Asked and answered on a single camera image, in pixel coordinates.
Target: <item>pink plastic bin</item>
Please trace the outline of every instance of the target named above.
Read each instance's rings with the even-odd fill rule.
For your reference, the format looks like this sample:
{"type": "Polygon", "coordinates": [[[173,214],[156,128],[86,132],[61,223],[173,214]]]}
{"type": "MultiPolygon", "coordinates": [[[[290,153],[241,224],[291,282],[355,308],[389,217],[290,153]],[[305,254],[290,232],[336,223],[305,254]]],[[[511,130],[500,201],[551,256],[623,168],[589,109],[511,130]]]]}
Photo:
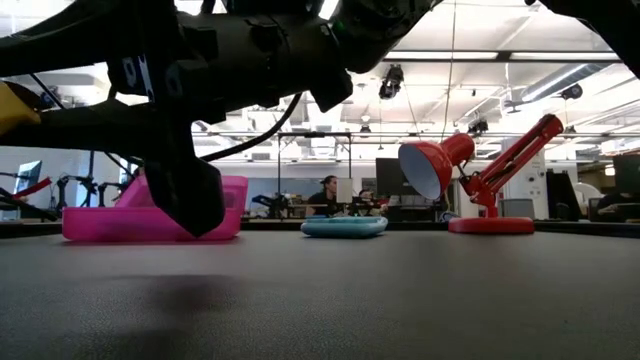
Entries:
{"type": "Polygon", "coordinates": [[[134,181],[116,207],[65,208],[62,214],[62,234],[74,242],[229,240],[240,231],[248,184],[245,177],[222,177],[226,206],[224,220],[220,226],[199,238],[182,229],[159,208],[144,206],[151,199],[144,176],[134,181]]]}

